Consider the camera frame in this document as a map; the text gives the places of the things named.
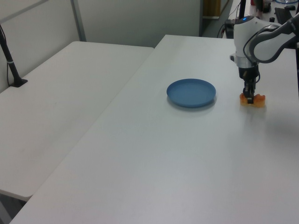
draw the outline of wall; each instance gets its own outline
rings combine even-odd
[[[1,25],[21,77],[79,40],[70,0],[46,1]],[[6,59],[0,50],[0,92],[6,88]]]
[[[155,47],[165,34],[199,36],[202,0],[76,0],[86,40]]]

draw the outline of blue plate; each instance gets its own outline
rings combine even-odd
[[[215,87],[200,79],[182,79],[167,88],[169,99],[183,107],[201,107],[211,103],[216,95]]]

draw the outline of black cable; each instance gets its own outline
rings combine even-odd
[[[255,35],[257,35],[257,33],[258,33],[258,32],[256,32],[255,34],[253,34],[253,35],[247,40],[247,42],[245,43],[245,45],[244,45],[244,47],[243,47],[243,54],[244,54],[245,57],[248,59],[248,61],[251,62],[251,65],[254,65],[254,64],[253,64],[252,60],[248,57],[248,55],[245,53],[245,47],[246,47],[246,45],[249,43],[249,41],[251,41],[251,39],[252,39]]]
[[[239,9],[240,4],[241,4],[241,2],[238,4],[237,12],[235,13],[235,20],[237,20],[238,9]]]
[[[235,12],[235,10],[240,6],[241,2],[237,5],[237,7],[234,9],[234,11],[231,13],[233,14]]]
[[[219,29],[219,31],[218,31],[218,34],[217,34],[217,38],[218,38],[218,36],[219,36],[219,33],[220,33],[220,30],[221,30],[221,28],[224,26],[224,24],[220,27],[220,29]]]

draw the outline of gray floor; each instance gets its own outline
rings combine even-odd
[[[230,8],[232,7],[233,0],[229,0],[228,4],[225,6],[224,10],[222,11],[219,19],[217,20],[207,20],[203,19],[203,37],[217,37],[218,31],[220,27],[224,24],[224,21],[228,18]]]

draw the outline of table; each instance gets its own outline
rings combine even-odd
[[[73,42],[0,94],[0,193],[27,201],[153,48]]]
[[[238,6],[239,3],[240,3],[240,0],[234,0],[233,1],[232,7],[231,7],[230,13],[229,13],[231,15],[228,17],[230,20],[235,19],[236,11],[234,13],[232,13],[232,12],[236,9],[236,7]],[[250,0],[246,0],[246,7],[245,7],[244,16],[249,16],[249,15],[259,16],[260,19],[263,20],[263,21],[269,21],[269,19],[271,17],[274,17],[275,22],[278,22],[277,18],[276,18],[276,15],[274,14],[275,13],[275,8],[284,8],[287,5],[289,5],[289,4],[280,4],[280,3],[277,3],[275,1],[272,1],[271,2],[271,11],[269,13],[263,13],[263,14],[260,13],[260,14],[258,14],[256,12],[256,7],[252,6],[250,4]],[[297,9],[298,3],[296,2],[293,5],[295,5],[296,9]],[[293,11],[290,11],[290,12],[291,12],[292,16],[296,15],[296,10],[293,10]]]
[[[260,65],[261,109],[240,106],[233,51],[165,36],[12,224],[297,223],[295,52]],[[173,105],[166,89],[182,78],[212,83],[214,103]]]

